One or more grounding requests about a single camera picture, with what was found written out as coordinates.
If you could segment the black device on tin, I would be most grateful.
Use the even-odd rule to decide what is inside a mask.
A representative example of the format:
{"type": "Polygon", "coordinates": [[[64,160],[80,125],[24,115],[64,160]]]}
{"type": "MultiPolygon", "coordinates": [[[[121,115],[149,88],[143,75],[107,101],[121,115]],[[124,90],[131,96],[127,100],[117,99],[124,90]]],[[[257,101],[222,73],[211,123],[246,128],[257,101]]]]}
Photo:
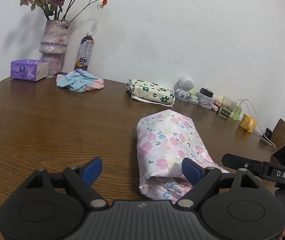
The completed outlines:
{"type": "Polygon", "coordinates": [[[205,96],[207,96],[207,97],[209,97],[209,98],[212,98],[213,95],[214,95],[213,91],[211,91],[211,90],[209,90],[207,88],[201,88],[200,89],[200,93],[205,95],[205,96]]]}

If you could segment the white tin box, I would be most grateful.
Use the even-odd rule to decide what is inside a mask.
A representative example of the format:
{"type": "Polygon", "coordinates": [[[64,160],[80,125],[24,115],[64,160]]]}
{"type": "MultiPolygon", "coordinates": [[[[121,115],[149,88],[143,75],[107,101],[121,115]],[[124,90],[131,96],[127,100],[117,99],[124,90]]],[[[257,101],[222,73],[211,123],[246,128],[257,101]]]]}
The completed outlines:
{"type": "Polygon", "coordinates": [[[207,109],[212,109],[215,99],[210,98],[200,92],[196,93],[198,97],[198,105],[207,109]]]}

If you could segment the purple tissue pack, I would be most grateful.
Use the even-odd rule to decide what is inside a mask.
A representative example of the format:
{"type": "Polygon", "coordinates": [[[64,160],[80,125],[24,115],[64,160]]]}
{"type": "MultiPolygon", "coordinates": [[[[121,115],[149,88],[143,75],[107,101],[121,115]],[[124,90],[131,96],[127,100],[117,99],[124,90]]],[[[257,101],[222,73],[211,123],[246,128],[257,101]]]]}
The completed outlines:
{"type": "Polygon", "coordinates": [[[46,78],[49,73],[49,62],[44,60],[15,60],[11,62],[12,79],[37,82],[46,78]]]}

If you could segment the blue pink crumpled garment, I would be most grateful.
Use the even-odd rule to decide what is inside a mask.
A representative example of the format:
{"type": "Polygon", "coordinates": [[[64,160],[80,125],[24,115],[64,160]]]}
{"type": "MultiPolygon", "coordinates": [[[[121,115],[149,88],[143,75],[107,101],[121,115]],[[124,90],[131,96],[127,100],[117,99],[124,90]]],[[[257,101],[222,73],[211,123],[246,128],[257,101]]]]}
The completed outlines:
{"type": "Polygon", "coordinates": [[[103,89],[104,80],[93,76],[91,72],[77,69],[66,75],[58,74],[56,77],[58,88],[68,88],[74,93],[84,93],[91,90],[103,89]]]}

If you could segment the yellow mug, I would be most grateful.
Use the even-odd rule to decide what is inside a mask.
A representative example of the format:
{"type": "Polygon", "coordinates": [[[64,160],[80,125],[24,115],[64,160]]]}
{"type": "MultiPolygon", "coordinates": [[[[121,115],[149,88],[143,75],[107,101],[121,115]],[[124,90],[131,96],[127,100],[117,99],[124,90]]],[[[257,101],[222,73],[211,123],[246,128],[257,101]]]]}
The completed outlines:
{"type": "Polygon", "coordinates": [[[249,114],[244,114],[240,121],[240,127],[245,131],[252,133],[255,130],[257,123],[258,121],[255,118],[249,114]]]}

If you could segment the pink knitted vase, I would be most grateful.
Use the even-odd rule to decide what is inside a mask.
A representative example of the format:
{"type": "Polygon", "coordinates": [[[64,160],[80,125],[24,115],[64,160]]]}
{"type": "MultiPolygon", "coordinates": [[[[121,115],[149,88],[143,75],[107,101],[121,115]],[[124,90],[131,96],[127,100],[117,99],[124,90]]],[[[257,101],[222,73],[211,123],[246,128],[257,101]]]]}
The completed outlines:
{"type": "Polygon", "coordinates": [[[53,77],[61,71],[62,59],[67,51],[70,30],[71,27],[68,21],[46,21],[39,52],[42,54],[41,60],[49,62],[49,77],[53,77]]]}

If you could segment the red white small tube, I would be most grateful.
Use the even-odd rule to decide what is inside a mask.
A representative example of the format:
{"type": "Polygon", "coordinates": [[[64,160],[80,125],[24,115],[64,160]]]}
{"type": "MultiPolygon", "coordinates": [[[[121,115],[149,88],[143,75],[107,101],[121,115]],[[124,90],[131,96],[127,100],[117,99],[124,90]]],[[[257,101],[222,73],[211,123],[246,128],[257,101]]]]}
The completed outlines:
{"type": "Polygon", "coordinates": [[[221,107],[221,100],[220,99],[215,99],[215,101],[213,102],[213,105],[211,107],[211,109],[215,112],[218,112],[220,107],[221,107]]]}

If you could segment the white astronaut speaker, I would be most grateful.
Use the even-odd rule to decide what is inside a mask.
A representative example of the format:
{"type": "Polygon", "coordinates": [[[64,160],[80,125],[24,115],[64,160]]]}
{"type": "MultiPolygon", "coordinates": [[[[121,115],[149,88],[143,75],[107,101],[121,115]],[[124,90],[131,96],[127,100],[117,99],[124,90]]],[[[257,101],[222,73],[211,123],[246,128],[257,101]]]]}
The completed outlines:
{"type": "Polygon", "coordinates": [[[175,97],[181,101],[187,102],[190,96],[190,91],[194,88],[194,80],[190,76],[181,77],[178,82],[178,87],[175,90],[175,97]]]}

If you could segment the pink floral dress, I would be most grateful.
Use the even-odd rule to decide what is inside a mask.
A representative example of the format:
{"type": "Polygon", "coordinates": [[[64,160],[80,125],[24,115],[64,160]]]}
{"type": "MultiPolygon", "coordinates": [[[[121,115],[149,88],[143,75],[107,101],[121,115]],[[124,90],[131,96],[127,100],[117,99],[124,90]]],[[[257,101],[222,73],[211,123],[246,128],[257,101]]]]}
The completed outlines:
{"type": "Polygon", "coordinates": [[[215,167],[194,122],[170,109],[141,118],[136,145],[140,193],[152,200],[175,203],[191,188],[182,172],[190,158],[202,168],[215,167]]]}

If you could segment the brown cardboard box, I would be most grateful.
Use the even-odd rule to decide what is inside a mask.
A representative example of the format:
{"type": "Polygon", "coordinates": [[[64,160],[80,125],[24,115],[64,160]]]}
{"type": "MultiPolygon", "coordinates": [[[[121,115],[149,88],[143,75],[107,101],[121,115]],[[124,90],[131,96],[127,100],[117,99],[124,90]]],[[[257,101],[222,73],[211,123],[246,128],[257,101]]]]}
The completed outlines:
{"type": "Polygon", "coordinates": [[[285,121],[279,119],[273,132],[271,141],[277,150],[272,154],[273,159],[281,166],[285,166],[285,121]]]}

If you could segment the oolong tea bottle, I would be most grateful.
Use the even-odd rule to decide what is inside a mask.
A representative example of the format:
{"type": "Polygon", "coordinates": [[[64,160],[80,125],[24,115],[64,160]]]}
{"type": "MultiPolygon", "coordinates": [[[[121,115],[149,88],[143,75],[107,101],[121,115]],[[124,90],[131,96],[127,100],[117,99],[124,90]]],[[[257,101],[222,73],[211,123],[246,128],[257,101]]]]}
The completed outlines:
{"type": "Polygon", "coordinates": [[[75,62],[75,70],[81,69],[87,71],[95,43],[93,34],[92,31],[88,31],[85,37],[81,39],[75,62]]]}

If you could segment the green white small box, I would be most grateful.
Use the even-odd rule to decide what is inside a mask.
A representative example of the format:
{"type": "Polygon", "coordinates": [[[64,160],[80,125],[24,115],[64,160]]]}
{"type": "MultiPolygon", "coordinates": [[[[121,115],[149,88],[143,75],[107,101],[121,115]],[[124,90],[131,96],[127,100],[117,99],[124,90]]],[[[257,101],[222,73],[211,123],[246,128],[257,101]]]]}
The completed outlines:
{"type": "Polygon", "coordinates": [[[195,105],[198,105],[198,96],[196,96],[195,94],[190,94],[190,95],[188,96],[188,101],[189,101],[190,103],[193,103],[193,104],[195,104],[195,105]]]}

